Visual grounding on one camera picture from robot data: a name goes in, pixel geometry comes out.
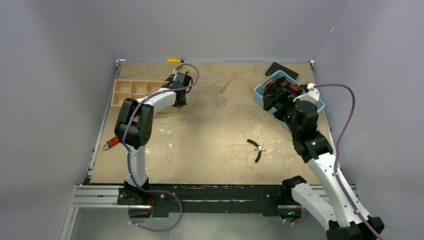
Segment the red handled adjustable wrench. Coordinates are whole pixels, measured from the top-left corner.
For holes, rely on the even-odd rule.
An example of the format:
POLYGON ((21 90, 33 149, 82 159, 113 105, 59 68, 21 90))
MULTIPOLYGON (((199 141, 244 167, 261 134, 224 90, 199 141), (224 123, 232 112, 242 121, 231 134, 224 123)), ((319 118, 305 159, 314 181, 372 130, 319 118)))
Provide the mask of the red handled adjustable wrench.
POLYGON ((114 136, 114 137, 112 137, 111 139, 109 139, 108 141, 106 141, 106 142, 102 145, 101 149, 102 149, 103 151, 106 151, 106 150, 108 150, 108 149, 110 149, 110 148, 112 148, 112 147, 116 146, 119 142, 120 142, 119 137, 118 137, 118 136, 114 136))

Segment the black flat box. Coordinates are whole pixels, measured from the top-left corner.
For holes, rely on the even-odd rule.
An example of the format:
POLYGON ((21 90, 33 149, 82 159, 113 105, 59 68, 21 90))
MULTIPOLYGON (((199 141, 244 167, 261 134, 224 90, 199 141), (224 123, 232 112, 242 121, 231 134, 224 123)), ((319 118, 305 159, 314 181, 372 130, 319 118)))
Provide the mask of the black flat box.
POLYGON ((269 77, 271 75, 273 75, 275 72, 277 71, 283 71, 284 73, 286 73, 287 75, 289 75, 291 78, 293 78, 294 80, 296 80, 299 76, 299 73, 277 63, 277 62, 273 62, 270 67, 265 71, 265 76, 269 77))

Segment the yellow handled screwdriver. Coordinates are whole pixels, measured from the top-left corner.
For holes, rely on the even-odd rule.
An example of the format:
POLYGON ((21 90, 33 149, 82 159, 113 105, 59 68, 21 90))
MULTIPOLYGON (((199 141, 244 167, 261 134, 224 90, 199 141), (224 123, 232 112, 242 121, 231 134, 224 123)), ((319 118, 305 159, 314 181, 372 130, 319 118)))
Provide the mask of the yellow handled screwdriver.
POLYGON ((183 59, 174 59, 174 58, 168 58, 168 63, 189 63, 190 61, 183 60, 183 59))

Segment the wooden compartment tray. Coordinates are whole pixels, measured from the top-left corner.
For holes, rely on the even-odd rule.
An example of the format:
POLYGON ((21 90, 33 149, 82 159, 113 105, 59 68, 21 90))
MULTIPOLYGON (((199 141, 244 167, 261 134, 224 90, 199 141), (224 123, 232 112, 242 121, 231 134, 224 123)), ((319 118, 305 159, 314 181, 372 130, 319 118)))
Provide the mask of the wooden compartment tray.
POLYGON ((167 83, 167 81, 117 79, 114 82, 109 109, 114 113, 119 113, 126 98, 144 98, 155 93, 167 83))

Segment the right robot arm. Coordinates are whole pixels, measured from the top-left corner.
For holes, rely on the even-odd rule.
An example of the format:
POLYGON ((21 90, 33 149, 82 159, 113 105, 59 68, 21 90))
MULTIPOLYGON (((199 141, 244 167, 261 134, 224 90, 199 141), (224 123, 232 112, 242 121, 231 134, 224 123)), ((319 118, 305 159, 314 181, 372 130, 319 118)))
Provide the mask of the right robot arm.
POLYGON ((282 182, 280 196, 288 204, 299 203, 321 224, 329 240, 377 240, 385 225, 361 204, 345 179, 327 138, 318 131, 319 113, 310 100, 291 97, 281 90, 263 98, 263 109, 275 108, 292 136, 296 153, 317 177, 328 201, 315 194, 306 181, 292 177, 282 182))

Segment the orange black striped tie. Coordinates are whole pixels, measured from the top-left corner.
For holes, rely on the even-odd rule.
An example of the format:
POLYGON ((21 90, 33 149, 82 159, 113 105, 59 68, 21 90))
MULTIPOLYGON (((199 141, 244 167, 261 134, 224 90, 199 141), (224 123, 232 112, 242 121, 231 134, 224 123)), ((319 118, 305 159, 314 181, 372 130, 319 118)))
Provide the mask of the orange black striped tie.
POLYGON ((263 95, 272 96, 277 94, 281 90, 289 92, 287 97, 288 100, 293 100, 302 93, 298 85, 290 83, 287 78, 283 76, 267 83, 263 90, 263 95))

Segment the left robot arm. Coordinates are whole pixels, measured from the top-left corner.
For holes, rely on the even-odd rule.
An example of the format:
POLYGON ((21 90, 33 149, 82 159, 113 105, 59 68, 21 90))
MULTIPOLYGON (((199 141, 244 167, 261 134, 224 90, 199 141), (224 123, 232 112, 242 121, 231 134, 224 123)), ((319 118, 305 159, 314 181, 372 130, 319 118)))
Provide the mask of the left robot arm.
POLYGON ((123 101, 114 127, 114 133, 124 147, 127 165, 121 200, 134 201, 138 205, 148 201, 145 147, 152 135, 153 118, 165 108, 185 106, 186 95, 193 83, 187 72, 175 72, 157 91, 123 101))

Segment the black base frame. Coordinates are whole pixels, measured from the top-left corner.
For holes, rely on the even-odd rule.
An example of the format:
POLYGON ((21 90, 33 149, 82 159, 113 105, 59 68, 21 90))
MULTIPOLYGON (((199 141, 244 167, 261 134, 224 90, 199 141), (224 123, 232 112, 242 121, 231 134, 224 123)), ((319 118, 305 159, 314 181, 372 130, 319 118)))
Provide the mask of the black base frame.
POLYGON ((291 221, 303 215, 299 203, 281 185, 159 184, 143 190, 125 183, 118 188, 118 205, 138 217, 167 218, 170 213, 261 214, 291 221))

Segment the black handled cutters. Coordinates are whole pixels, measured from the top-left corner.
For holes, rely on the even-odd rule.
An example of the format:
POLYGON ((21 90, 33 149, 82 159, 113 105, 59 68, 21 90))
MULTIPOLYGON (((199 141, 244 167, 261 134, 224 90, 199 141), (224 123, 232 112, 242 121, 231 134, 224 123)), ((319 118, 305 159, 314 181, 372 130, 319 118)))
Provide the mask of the black handled cutters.
POLYGON ((263 148, 262 144, 259 145, 256 141, 254 141, 252 139, 247 139, 246 141, 255 147, 254 151, 257 152, 257 156, 256 156, 254 162, 258 163, 259 160, 261 159, 262 152, 265 152, 266 150, 263 148))

